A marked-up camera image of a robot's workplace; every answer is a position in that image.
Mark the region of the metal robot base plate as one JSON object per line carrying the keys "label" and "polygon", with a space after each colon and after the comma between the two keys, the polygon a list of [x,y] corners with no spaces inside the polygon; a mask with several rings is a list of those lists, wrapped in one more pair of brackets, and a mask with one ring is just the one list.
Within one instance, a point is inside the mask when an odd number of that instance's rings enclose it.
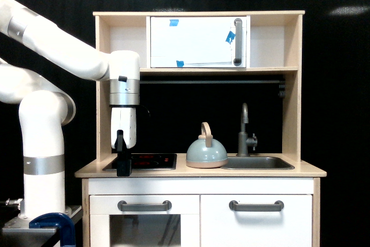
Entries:
{"label": "metal robot base plate", "polygon": [[67,223],[76,224],[83,217],[83,209],[81,205],[72,205],[67,207],[63,213],[52,212],[34,219],[27,218],[19,214],[10,221],[6,222],[2,228],[4,233],[32,233],[32,234],[55,234],[59,227],[57,221],[62,219]]}

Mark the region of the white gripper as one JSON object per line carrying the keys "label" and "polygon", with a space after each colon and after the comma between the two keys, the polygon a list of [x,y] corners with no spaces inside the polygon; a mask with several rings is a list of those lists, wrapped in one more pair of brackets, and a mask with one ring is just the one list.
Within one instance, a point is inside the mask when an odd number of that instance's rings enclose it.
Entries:
{"label": "white gripper", "polygon": [[136,109],[113,107],[111,112],[111,146],[116,149],[117,176],[130,176],[131,153],[136,145]]}

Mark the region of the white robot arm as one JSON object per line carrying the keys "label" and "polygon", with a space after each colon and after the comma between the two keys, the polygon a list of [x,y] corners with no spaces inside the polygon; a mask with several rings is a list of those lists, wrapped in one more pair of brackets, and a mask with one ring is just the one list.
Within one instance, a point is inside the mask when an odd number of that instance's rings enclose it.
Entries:
{"label": "white robot arm", "polygon": [[[135,146],[138,53],[98,51],[15,0],[1,0],[1,32],[79,78],[109,81],[111,145],[119,154]],[[73,99],[34,71],[2,61],[1,101],[18,105],[24,162],[21,216],[32,220],[65,212],[62,127],[75,116]]]}

